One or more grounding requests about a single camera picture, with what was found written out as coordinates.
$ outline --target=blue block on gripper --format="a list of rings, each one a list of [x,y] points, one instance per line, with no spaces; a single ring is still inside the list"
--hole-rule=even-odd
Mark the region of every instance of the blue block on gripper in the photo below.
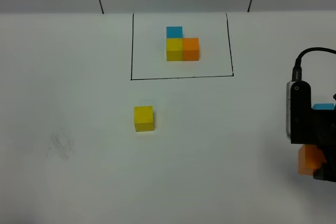
[[[315,103],[313,110],[333,110],[335,108],[333,103]]]

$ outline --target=black rectangle outline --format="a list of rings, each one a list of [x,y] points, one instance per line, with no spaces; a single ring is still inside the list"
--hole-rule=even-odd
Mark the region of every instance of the black rectangle outline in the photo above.
[[[230,32],[229,32],[229,20],[226,15],[226,26],[227,26],[227,38],[229,42],[229,49],[230,49],[230,59],[231,59],[231,67],[232,67],[232,74],[229,76],[190,76],[190,77],[166,77],[166,78],[144,78],[144,79],[133,79],[133,45],[134,45],[134,13],[132,18],[132,59],[131,59],[131,81],[143,81],[143,80],[168,80],[168,79],[191,79],[191,78],[210,78],[210,77],[234,77],[233,71],[233,62],[232,62],[232,51],[231,51],[231,43],[230,43]]]

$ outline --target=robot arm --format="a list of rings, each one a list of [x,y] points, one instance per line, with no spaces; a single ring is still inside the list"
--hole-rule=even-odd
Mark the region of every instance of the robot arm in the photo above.
[[[318,47],[306,49],[297,58],[292,81],[287,84],[287,136],[292,144],[314,145],[322,151],[323,161],[313,177],[336,182],[336,110],[312,109],[310,85],[301,80],[301,59],[311,51],[336,54]]]

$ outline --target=black cable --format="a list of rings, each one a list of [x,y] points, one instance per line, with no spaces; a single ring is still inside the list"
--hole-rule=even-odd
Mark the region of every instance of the black cable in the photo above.
[[[295,60],[295,65],[293,67],[293,73],[292,73],[292,81],[301,81],[302,79],[302,69],[301,69],[301,59],[302,57],[309,53],[309,52],[313,52],[313,51],[322,51],[322,52],[330,52],[332,54],[336,55],[336,51],[329,49],[329,48],[324,48],[324,47],[312,47],[312,48],[308,48],[304,51],[302,51],[298,58]]]

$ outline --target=stack of blocks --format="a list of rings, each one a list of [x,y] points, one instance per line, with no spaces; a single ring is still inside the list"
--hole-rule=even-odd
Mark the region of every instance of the stack of blocks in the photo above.
[[[198,38],[183,38],[182,26],[167,27],[167,61],[199,60]]]

